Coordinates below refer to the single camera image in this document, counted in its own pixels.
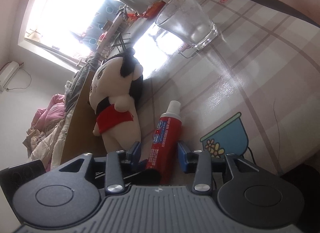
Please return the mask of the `blue circle-pattern window cloth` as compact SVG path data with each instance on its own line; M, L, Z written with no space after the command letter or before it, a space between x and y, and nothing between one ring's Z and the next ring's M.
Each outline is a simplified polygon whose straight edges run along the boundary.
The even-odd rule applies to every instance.
M124 3L118 0L105 0L100 9L86 30L84 38L81 40L85 46L92 51L97 48L97 42L101 34L104 32L103 27L108 21L113 22L117 16L118 10L124 7Z

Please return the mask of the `white air conditioner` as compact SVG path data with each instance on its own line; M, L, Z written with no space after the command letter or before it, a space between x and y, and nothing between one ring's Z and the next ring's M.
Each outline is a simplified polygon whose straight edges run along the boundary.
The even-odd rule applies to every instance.
M9 62L7 63L2 69L1 69L1 76L0 76L0 90L3 92L10 81L10 79L16 74L18 69L20 68L20 65L15 62Z

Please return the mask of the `folding stool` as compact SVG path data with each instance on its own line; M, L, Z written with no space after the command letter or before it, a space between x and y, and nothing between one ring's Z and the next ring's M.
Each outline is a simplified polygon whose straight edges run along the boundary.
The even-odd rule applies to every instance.
M130 33L118 33L116 34L113 42L111 43L111 48L116 48L119 53L126 50L126 48L131 45L131 38L125 38L123 35L129 35Z

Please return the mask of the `clear drinking glass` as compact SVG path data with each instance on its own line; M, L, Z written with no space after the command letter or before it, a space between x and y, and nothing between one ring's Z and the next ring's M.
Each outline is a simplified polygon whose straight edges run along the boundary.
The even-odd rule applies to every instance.
M155 24L196 50L202 50L218 35L214 22L196 0L170 0L157 15Z

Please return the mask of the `low white table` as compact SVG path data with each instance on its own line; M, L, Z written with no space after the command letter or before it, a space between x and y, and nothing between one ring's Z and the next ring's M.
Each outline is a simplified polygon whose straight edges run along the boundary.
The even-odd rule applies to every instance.
M105 46L111 40L112 36L116 33L117 29L120 27L121 23L124 21L124 10L120 10L116 15L115 19L111 23L110 27L101 34L98 40L97 52L102 53Z

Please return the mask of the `pink quilt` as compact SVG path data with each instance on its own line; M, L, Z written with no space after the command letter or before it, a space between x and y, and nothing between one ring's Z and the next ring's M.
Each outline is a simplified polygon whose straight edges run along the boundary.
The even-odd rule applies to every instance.
M45 129L53 124L57 124L65 116L65 96L55 94L48 106L38 109L31 122L31 127L44 132Z

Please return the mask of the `red toothpaste tube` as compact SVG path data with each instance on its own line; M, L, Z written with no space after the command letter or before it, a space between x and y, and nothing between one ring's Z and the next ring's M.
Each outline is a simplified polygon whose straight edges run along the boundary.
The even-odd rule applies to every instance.
M167 184L177 152L177 141L181 134L182 120L180 117L181 103L171 101L167 111L161 115L153 134L152 146L146 168L156 171L160 183Z

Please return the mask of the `bed with grey mattress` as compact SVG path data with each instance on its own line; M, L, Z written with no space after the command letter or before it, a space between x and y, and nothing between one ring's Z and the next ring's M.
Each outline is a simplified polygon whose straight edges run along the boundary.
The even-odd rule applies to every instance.
M86 64L75 74L73 80L66 83L65 113L68 113L77 103L77 100L90 72L96 72L99 68L101 54L95 52L87 58Z

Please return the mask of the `brown cardboard box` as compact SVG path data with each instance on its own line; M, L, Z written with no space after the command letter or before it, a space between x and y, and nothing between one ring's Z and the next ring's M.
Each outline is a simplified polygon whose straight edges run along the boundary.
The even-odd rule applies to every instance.
M89 91L93 76L94 72L90 71L75 105L62 151L61 164L84 153L91 153L94 157L107 155L102 137L93 135L96 116L89 105Z

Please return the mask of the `black-haired doll red skirt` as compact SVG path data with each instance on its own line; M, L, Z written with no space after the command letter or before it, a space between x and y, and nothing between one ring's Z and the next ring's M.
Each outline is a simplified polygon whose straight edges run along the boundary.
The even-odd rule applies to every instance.
M106 151L129 150L141 141L136 106L142 96L143 67L128 48L109 58L94 74L89 103L96 115L93 134Z

